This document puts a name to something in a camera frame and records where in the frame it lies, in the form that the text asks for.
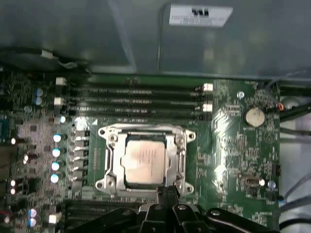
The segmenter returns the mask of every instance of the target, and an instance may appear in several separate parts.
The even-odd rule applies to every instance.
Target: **cpu socket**
[[[194,191],[186,182],[187,144],[195,140],[194,132],[173,125],[113,124],[98,135],[106,140],[106,158],[97,190],[142,198],[155,198],[157,186],[176,185],[182,196]]]

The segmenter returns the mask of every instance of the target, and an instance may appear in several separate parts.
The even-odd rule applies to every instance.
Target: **red wire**
[[[0,210],[0,215],[7,215],[10,216],[11,213],[9,211]]]

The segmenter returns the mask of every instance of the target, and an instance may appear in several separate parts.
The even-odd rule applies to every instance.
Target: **wire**
[[[286,227],[295,225],[295,224],[300,224],[300,223],[306,223],[306,224],[311,224],[311,219],[307,219],[307,218],[293,218],[293,219],[289,219],[286,220],[282,223],[280,223],[280,230],[283,230]]]
[[[9,211],[0,210],[0,215],[11,216],[11,213]]]
[[[311,205],[311,195],[288,202],[287,204],[281,206],[278,210],[276,210],[272,214],[273,228],[276,231],[279,231],[279,218],[280,218],[281,213],[292,210],[292,209],[296,209],[296,208],[299,208],[305,205]]]
[[[291,129],[286,129],[283,127],[280,127],[280,132],[286,133],[286,134],[291,134],[291,135],[296,135],[296,136],[311,136],[311,131],[291,130]]]
[[[293,120],[298,117],[302,117],[311,112],[311,103],[307,103],[293,109],[287,110],[286,112],[280,113],[280,122]]]
[[[292,194],[298,187],[300,187],[309,180],[311,180],[311,172],[300,178],[300,180],[285,193],[285,195],[283,196],[284,200],[286,201],[290,194]]]
[[[81,65],[81,61],[77,61],[77,59],[74,59],[74,58],[68,58],[68,57],[64,57],[61,55],[57,55],[47,50],[26,48],[26,47],[0,48],[0,55],[8,55],[11,53],[40,55],[41,57],[44,57],[50,60],[56,60],[58,64],[64,67],[65,69],[80,68],[80,69],[85,70],[88,74],[91,74],[91,72],[87,68]]]

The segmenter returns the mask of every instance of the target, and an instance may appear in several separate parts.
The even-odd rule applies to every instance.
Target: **motherboard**
[[[220,207],[272,227],[279,112],[262,82],[0,73],[1,232],[66,232],[119,207]]]

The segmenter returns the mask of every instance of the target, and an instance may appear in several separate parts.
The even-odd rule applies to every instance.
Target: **sticker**
[[[232,7],[171,5],[170,25],[223,27]]]

